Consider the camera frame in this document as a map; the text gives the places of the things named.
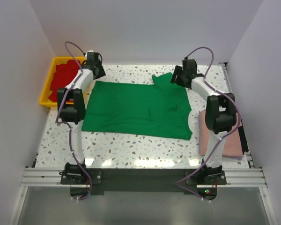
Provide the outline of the green t shirt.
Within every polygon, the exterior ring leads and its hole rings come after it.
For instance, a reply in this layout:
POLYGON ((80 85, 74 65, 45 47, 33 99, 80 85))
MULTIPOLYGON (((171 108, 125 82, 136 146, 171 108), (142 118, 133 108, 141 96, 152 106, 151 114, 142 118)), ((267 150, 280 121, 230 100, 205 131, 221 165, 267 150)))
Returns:
POLYGON ((152 76, 153 84, 97 81, 83 121, 84 132, 123 133, 190 140, 191 106, 172 73, 152 76))

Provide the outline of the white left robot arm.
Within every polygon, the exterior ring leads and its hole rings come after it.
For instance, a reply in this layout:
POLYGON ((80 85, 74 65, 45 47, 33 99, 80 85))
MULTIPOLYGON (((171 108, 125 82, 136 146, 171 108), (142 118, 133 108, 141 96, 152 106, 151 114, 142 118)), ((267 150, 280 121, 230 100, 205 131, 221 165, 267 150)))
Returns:
POLYGON ((88 178, 85 170, 85 156, 82 150, 81 128, 86 115, 83 93, 87 86, 106 75, 102 66, 102 56, 95 51, 87 51, 85 60, 78 63, 78 72, 74 79, 64 88, 57 91, 58 115, 57 124, 66 124, 69 128, 69 148, 73 160, 67 165, 77 166, 71 173, 71 178, 77 184, 84 183, 88 178))

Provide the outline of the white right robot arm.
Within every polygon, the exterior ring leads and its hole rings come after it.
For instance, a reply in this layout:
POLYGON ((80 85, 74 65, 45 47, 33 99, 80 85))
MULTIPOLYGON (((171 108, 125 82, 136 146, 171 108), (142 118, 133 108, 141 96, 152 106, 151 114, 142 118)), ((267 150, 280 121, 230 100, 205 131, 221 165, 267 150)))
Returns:
POLYGON ((210 184, 222 173, 226 138, 234 132, 232 128, 237 122, 235 96, 211 86, 203 74, 197 73, 196 61, 188 57, 183 59, 182 66, 175 66, 171 83, 192 89, 206 101, 205 124, 209 130, 206 155, 201 166, 183 180, 194 178, 197 182, 210 184))

